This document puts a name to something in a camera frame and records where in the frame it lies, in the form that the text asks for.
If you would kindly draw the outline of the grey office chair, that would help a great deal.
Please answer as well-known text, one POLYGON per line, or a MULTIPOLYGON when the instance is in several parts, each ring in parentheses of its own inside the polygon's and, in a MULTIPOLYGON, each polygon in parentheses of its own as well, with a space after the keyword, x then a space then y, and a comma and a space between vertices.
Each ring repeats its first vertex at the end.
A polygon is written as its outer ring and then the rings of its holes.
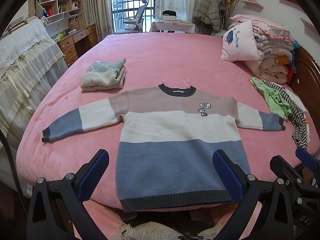
POLYGON ((141 0, 143 5, 138 8, 137 13, 133 18, 124 18, 124 24, 128 27, 116 31, 115 34, 134 34, 143 32, 143 15, 144 11, 148 7, 149 0, 141 0))

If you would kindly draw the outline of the lace covered furniture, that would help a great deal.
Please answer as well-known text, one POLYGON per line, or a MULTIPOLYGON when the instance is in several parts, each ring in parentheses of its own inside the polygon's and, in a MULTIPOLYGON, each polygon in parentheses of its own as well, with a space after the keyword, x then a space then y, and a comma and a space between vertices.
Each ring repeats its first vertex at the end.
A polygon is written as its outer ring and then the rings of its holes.
POLYGON ((66 70, 41 20, 1 39, 1 131, 13 157, 36 109, 66 70))

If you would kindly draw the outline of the folded grey-green fleece garment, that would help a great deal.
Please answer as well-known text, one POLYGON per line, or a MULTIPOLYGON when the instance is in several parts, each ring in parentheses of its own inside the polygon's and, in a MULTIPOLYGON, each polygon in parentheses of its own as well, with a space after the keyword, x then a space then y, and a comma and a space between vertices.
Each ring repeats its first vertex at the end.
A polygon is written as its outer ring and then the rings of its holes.
POLYGON ((80 88, 86 92, 97 90, 122 89, 125 80, 126 59, 116 62, 97 61, 88 68, 80 88))

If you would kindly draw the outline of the wooden headboard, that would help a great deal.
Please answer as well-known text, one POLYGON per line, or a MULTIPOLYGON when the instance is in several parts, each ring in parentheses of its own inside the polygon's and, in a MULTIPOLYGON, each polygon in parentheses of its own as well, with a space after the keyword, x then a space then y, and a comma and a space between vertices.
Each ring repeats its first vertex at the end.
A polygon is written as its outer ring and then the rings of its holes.
POLYGON ((295 67, 296 73, 289 85, 309 111, 319 133, 319 65, 306 49, 300 47, 295 50, 295 67))

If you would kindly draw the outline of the striped knit children's sweater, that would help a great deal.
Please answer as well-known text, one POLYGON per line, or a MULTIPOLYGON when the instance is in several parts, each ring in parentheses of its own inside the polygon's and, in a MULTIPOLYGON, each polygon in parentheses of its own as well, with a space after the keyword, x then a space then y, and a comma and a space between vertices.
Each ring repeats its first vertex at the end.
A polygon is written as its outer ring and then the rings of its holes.
POLYGON ((213 167, 225 154, 250 172, 239 129, 283 131, 283 120, 233 97, 195 87, 159 85, 120 93, 76 108, 43 132, 43 142, 123 122, 116 190, 125 212, 231 201, 213 167))

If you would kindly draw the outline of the green small garment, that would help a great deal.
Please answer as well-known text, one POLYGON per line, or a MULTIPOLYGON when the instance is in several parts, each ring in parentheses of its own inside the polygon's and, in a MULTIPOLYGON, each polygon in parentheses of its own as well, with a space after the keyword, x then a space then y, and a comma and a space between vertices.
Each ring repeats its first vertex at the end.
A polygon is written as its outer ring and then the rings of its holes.
POLYGON ((282 98, 280 92, 269 87, 266 83, 256 77, 249 79, 249 82, 264 97, 271 113, 277 114, 284 121, 287 121, 289 115, 292 114, 292 111, 289 103, 282 98))

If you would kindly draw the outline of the small table with cloth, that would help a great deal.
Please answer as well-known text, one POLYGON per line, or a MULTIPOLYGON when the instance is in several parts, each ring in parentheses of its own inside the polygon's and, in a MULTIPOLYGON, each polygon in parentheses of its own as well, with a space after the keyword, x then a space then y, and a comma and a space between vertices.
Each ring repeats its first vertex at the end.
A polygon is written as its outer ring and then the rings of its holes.
POLYGON ((197 32, 197 26, 193 23, 182 22, 182 21, 166 21, 161 19, 154 19, 150 32, 161 32, 161 31, 173 31, 180 33, 195 34, 197 32))

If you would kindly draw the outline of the black white box on table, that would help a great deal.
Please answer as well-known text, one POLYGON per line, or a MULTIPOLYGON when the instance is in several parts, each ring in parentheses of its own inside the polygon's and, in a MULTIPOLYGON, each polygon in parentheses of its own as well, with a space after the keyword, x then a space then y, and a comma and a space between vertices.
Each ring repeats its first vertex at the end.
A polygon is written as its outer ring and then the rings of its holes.
POLYGON ((162 12, 162 20, 164 21, 176 21, 177 13, 174 10, 164 10, 162 12))

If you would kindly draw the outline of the wooden bookshelf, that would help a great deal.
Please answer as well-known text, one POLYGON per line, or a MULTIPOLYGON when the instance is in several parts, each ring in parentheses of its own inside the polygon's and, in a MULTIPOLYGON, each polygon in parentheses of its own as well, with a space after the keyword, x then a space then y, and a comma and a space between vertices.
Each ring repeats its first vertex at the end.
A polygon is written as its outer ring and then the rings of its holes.
POLYGON ((50 37, 86 25, 83 0, 28 0, 28 16, 43 19, 50 37))

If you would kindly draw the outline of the stack of folded quilts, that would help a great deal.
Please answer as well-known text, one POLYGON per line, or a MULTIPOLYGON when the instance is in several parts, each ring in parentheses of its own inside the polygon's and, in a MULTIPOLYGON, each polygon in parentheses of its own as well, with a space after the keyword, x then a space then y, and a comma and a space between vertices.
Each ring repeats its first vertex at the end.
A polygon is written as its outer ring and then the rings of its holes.
POLYGON ((259 60, 242 61, 252 74, 277 84, 290 83, 294 72, 295 41, 289 30, 266 18, 256 15, 236 14, 230 20, 232 27, 251 21, 259 60))

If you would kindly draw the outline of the wooden desk with drawers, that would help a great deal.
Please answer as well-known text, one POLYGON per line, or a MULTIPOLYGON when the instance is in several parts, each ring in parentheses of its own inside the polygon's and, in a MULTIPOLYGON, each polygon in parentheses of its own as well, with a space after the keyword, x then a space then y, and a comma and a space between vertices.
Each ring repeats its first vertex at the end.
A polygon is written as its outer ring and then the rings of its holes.
POLYGON ((99 43, 96 24, 90 24, 65 36, 57 45, 60 47, 67 67, 99 43))

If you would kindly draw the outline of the pink cartoon pillow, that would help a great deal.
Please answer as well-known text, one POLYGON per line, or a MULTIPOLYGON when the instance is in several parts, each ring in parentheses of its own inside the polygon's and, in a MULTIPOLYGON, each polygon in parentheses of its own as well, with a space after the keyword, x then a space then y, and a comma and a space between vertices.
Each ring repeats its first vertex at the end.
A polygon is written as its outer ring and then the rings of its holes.
POLYGON ((258 61, 259 54, 251 21, 238 24, 222 38, 221 59, 228 62, 258 61))

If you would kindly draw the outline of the olive puffer jacket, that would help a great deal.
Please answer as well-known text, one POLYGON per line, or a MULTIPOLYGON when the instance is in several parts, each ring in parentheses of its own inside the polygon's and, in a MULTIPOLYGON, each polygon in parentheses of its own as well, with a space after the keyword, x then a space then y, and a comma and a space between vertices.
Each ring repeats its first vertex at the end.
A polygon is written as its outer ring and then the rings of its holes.
POLYGON ((193 11, 193 21, 210 25, 216 33, 220 31, 219 5, 222 0, 200 0, 193 11))

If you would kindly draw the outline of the beige curtain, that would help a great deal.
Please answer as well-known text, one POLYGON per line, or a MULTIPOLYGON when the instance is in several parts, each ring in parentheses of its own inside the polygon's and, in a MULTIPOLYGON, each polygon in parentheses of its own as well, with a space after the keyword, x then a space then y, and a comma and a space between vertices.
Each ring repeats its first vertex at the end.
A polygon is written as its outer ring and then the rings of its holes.
POLYGON ((113 34, 111 0, 83 0, 87 23, 95 23, 98 40, 113 34))

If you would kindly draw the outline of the black white striped garment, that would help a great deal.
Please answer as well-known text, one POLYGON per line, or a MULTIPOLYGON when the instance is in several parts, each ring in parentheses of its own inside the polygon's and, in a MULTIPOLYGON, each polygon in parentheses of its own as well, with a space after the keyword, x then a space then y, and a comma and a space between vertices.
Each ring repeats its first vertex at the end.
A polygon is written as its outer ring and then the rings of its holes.
POLYGON ((304 114, 298 108, 296 103, 290 98, 285 88, 280 87, 280 85, 270 81, 263 81, 263 83, 267 85, 267 87, 277 90, 281 98, 289 104, 291 113, 287 117, 295 128, 295 132, 292 134, 292 139, 297 147, 307 150, 309 144, 309 132, 304 114))

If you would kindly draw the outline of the wooden coat rack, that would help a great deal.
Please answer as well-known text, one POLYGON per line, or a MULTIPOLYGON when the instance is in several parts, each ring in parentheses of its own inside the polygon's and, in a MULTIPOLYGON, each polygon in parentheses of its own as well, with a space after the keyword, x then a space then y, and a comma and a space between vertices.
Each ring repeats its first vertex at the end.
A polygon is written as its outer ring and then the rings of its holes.
POLYGON ((233 7, 233 4, 236 3, 237 0, 224 0, 222 3, 222 20, 220 21, 221 23, 221 28, 224 29, 227 25, 227 21, 230 18, 231 10, 233 7))

